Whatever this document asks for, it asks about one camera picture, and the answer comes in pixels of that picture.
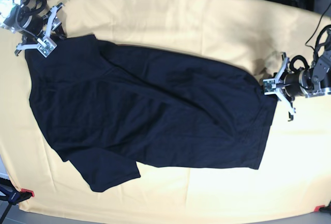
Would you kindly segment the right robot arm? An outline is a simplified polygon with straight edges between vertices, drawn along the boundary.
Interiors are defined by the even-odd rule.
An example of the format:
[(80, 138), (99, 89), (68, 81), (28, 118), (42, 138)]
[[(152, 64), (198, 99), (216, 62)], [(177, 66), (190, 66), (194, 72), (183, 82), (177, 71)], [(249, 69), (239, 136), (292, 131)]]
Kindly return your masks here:
[(59, 3), (40, 15), (46, 9), (47, 0), (36, 0), (32, 8), (30, 0), (1, 0), (1, 28), (22, 35), (22, 41), (16, 46), (15, 55), (21, 51), (37, 50), (48, 57), (57, 47), (55, 37), (67, 38), (57, 13), (64, 7)]

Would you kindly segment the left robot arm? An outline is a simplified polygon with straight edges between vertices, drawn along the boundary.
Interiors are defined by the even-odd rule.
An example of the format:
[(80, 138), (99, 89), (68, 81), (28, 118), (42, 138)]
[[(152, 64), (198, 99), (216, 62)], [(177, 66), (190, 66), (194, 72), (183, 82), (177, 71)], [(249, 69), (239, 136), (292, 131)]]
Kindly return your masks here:
[(313, 48), (313, 60), (309, 65), (302, 55), (289, 59), (283, 52), (280, 70), (274, 74), (272, 93), (282, 101), (292, 121), (296, 113), (293, 101), (296, 97), (320, 97), (330, 94), (330, 25), (317, 36)]

